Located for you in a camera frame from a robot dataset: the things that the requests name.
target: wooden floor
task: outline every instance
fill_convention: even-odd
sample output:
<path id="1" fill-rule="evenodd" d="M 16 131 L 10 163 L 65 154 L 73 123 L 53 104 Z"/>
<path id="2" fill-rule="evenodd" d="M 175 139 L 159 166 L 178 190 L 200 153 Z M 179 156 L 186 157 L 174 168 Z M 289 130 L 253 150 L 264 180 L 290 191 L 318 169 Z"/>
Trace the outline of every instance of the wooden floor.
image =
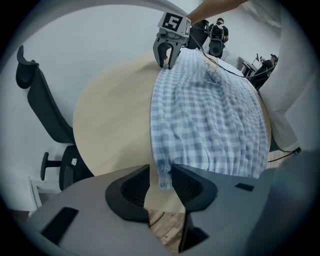
<path id="1" fill-rule="evenodd" d="M 268 161 L 281 158 L 288 153 L 274 151 L 269 153 Z M 287 158 L 269 162 L 267 168 L 276 168 Z M 149 223 L 152 233 L 173 254 L 178 253 L 184 226 L 185 214 L 172 212 L 149 211 Z"/>

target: chair backrest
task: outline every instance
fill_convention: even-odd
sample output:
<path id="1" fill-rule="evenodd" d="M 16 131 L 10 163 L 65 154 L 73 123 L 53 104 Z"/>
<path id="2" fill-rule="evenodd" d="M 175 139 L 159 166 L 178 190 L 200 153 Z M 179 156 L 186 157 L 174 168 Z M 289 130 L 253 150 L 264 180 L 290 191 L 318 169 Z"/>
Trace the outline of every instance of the chair backrest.
<path id="1" fill-rule="evenodd" d="M 22 45 L 17 53 L 19 64 L 15 77 L 19 87 L 30 87 L 27 94 L 30 107 L 54 141 L 75 144 L 73 129 L 61 115 L 39 64 L 25 60 L 23 53 Z"/>

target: round wooden table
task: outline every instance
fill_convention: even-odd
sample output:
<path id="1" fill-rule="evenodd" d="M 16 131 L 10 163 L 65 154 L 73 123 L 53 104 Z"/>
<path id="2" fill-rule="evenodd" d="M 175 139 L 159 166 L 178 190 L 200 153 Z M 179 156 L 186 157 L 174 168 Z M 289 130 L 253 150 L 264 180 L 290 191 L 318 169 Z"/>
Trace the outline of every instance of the round wooden table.
<path id="1" fill-rule="evenodd" d="M 216 69 L 212 62 L 207 62 Z M 150 107 L 160 70 L 151 51 L 94 77 L 84 88 L 75 107 L 74 138 L 81 157 L 95 176 L 149 164 L 150 188 L 144 207 L 184 213 L 185 208 L 173 189 L 159 189 L 152 154 Z M 259 98 L 270 141 L 267 110 L 257 91 L 250 86 Z"/>

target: blue checkered cloth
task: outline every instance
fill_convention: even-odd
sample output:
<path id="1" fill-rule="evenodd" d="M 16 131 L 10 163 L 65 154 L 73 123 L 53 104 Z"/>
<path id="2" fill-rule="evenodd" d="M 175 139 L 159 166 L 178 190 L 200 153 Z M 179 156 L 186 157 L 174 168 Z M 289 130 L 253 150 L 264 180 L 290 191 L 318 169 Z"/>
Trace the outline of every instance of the blue checkered cloth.
<path id="1" fill-rule="evenodd" d="M 233 66 L 218 64 L 239 75 Z M 249 81 L 183 48 L 174 67 L 163 68 L 151 101 L 153 158 L 161 189 L 172 189 L 171 166 L 258 178 L 267 166 L 268 136 Z"/>

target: white wall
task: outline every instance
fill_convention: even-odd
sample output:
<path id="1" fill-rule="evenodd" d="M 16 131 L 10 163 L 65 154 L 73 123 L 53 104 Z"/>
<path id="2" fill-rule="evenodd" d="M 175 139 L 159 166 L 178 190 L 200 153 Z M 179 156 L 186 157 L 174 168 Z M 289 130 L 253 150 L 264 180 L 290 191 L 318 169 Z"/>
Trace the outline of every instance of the white wall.
<path id="1" fill-rule="evenodd" d="M 198 0 L 171 0 L 186 12 Z M 156 39 L 161 11 L 126 5 L 87 8 L 43 27 L 24 45 L 24 56 L 40 64 L 53 98 L 66 121 L 88 80 L 121 60 L 150 51 Z M 29 211 L 28 176 L 40 179 L 44 152 L 61 159 L 65 145 L 54 142 L 33 113 L 27 90 L 15 81 L 16 54 L 0 73 L 0 186 L 9 207 Z M 46 180 L 58 186 L 59 169 L 47 169 Z"/>
<path id="2" fill-rule="evenodd" d="M 270 54 L 279 55 L 280 28 L 257 22 L 242 5 L 207 20 L 215 23 L 219 17 L 229 30 L 229 41 L 224 49 L 230 53 L 225 60 L 229 64 L 235 66 L 239 56 L 252 63 L 257 53 L 265 59 L 270 59 Z"/>

